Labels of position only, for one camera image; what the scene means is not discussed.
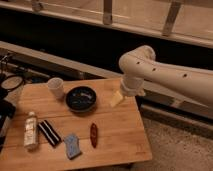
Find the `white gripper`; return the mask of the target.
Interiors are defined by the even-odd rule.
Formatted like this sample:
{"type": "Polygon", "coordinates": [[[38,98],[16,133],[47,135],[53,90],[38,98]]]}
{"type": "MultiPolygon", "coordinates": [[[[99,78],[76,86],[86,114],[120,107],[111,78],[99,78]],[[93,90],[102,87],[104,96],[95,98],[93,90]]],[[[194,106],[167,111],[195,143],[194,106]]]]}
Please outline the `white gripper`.
{"type": "Polygon", "coordinates": [[[115,92],[110,101],[110,106],[115,107],[118,105],[123,101],[124,96],[145,96],[146,93],[143,89],[142,83],[142,78],[124,75],[120,82],[120,91],[115,92]]]}

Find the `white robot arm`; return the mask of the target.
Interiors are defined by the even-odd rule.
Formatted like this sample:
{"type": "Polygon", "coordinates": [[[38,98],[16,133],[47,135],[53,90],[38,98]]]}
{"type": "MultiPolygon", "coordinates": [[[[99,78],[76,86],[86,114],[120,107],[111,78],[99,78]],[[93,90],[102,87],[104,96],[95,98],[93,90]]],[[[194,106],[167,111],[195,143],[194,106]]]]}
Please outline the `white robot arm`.
{"type": "Polygon", "coordinates": [[[148,80],[213,108],[213,71],[165,64],[155,60],[156,54],[148,45],[123,54],[119,67],[123,71],[120,88],[110,105],[117,106],[126,97],[145,95],[142,88],[148,80]]]}

